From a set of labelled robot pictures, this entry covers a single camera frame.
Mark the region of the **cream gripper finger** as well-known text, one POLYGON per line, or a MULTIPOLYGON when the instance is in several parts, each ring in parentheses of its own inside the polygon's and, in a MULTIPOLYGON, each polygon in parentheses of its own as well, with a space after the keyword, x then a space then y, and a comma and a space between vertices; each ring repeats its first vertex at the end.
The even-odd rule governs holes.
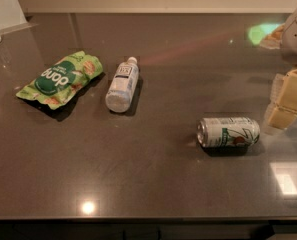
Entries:
POLYGON ((297 68, 284 76, 283 85, 275 102, 270 100, 266 110, 267 125, 287 129, 297 119, 297 68))
POLYGON ((273 79, 271 93, 270 93, 270 100, 272 102, 275 102, 277 100, 283 85, 283 80, 284 80, 284 76, 282 74, 277 74, 273 79))

